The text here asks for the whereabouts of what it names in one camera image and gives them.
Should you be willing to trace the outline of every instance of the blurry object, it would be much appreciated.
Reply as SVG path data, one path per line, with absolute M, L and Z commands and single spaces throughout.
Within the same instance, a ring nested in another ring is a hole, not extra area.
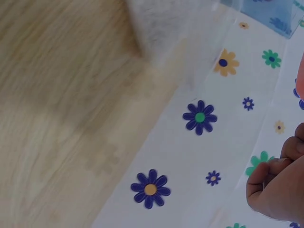
M 231 15 L 241 6 L 239 0 L 126 0 L 138 42 L 145 56 L 153 63 L 166 60 L 175 45 L 189 34 L 197 51 L 208 51 L 212 62 L 219 55 L 222 40 L 235 21 Z

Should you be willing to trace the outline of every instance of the hand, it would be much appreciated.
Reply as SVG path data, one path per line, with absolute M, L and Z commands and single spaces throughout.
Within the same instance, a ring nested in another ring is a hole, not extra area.
M 258 165 L 247 181 L 249 206 L 273 219 L 304 224 L 304 123 L 283 145 L 281 158 Z

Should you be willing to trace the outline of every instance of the flower pattern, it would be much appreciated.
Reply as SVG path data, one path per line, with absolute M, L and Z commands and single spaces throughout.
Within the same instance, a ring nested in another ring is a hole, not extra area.
M 291 29 L 286 22 L 281 21 L 279 18 L 270 18 L 270 24 L 274 25 L 277 29 L 283 31 L 287 35 L 291 34 Z
M 134 196 L 135 202 L 141 203 L 145 201 L 144 206 L 147 209 L 152 208 L 153 202 L 160 207 L 163 206 L 164 200 L 162 196 L 169 196 L 171 194 L 171 190 L 164 187 L 168 181 L 167 177 L 162 175 L 157 178 L 156 170 L 150 170 L 148 177 L 143 173 L 138 173 L 137 179 L 140 183 L 131 184 L 131 190 L 138 192 Z
M 237 71 L 235 67 L 239 66 L 239 62 L 234 60 L 236 54 L 234 52 L 227 52 L 226 49 L 222 52 L 219 61 L 217 62 L 214 72 L 220 72 L 220 74 L 224 77 L 228 76 L 228 73 L 235 75 Z
M 262 56 L 263 59 L 265 59 L 265 64 L 270 65 L 273 69 L 276 67 L 281 67 L 280 62 L 282 60 L 279 58 L 279 55 L 275 52 L 273 53 L 272 50 L 263 51 L 264 55 Z
M 246 228 L 246 226 L 239 226 L 239 223 L 235 223 L 233 227 L 226 227 L 226 228 Z
M 189 131 L 192 131 L 195 128 L 195 133 L 197 135 L 202 135 L 203 129 L 207 132 L 213 131 L 213 127 L 210 122 L 215 123 L 218 118 L 216 115 L 211 114 L 214 111 L 214 107 L 212 105 L 205 107 L 205 103 L 200 100 L 198 101 L 197 107 L 194 104 L 189 104 L 188 109 L 190 113 L 184 113 L 182 118 L 189 121 L 186 124 L 186 128 Z
M 278 133 L 278 134 L 283 134 L 285 131 L 285 126 L 284 126 L 284 123 L 282 121 L 277 121 L 275 123 L 275 132 Z
M 253 110 L 253 106 L 255 106 L 253 100 L 250 99 L 250 97 L 244 98 L 243 105 L 244 108 L 247 109 L 248 111 Z
M 289 226 L 292 227 L 292 228 L 300 228 L 300 225 L 297 224 L 296 222 L 290 223 Z
M 245 171 L 245 174 L 247 176 L 250 176 L 260 163 L 267 162 L 273 158 L 275 157 L 272 156 L 270 159 L 268 159 L 268 153 L 266 151 L 261 152 L 260 159 L 258 159 L 256 156 L 252 156 L 250 159 L 250 163 L 252 164 L 252 167 L 248 167 Z
M 294 95 L 297 97 L 297 98 L 300 98 L 299 94 L 297 93 L 296 91 L 296 88 L 294 88 Z M 302 110 L 304 110 L 304 100 L 300 99 L 299 101 L 299 106 Z
M 246 22 L 240 22 L 238 25 L 241 29 L 249 29 L 249 25 Z
M 211 186 L 214 186 L 215 184 L 219 184 L 218 181 L 221 180 L 221 178 L 219 177 L 219 172 L 217 173 L 215 170 L 211 173 L 208 173 L 208 176 L 206 177 L 207 184 L 211 184 Z

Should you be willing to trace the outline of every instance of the floral tablecloth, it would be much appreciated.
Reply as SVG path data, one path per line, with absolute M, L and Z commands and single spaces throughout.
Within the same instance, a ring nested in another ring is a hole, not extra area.
M 245 184 L 304 120 L 303 37 L 241 14 L 206 80 L 176 91 L 93 228 L 298 228 L 253 212 Z

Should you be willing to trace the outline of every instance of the flower center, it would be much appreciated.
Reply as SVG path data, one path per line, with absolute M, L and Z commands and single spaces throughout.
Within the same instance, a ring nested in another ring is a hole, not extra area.
M 146 195 L 151 196 L 154 195 L 157 191 L 157 188 L 154 184 L 148 184 L 145 188 L 144 188 L 144 193 L 146 193 Z
M 228 65 L 228 62 L 225 59 L 220 59 L 218 63 L 221 65 L 221 67 L 226 67 Z
M 195 115 L 195 121 L 198 122 L 198 123 L 204 122 L 205 119 L 206 119 L 206 116 L 205 116 L 204 113 L 197 113 L 197 114 Z

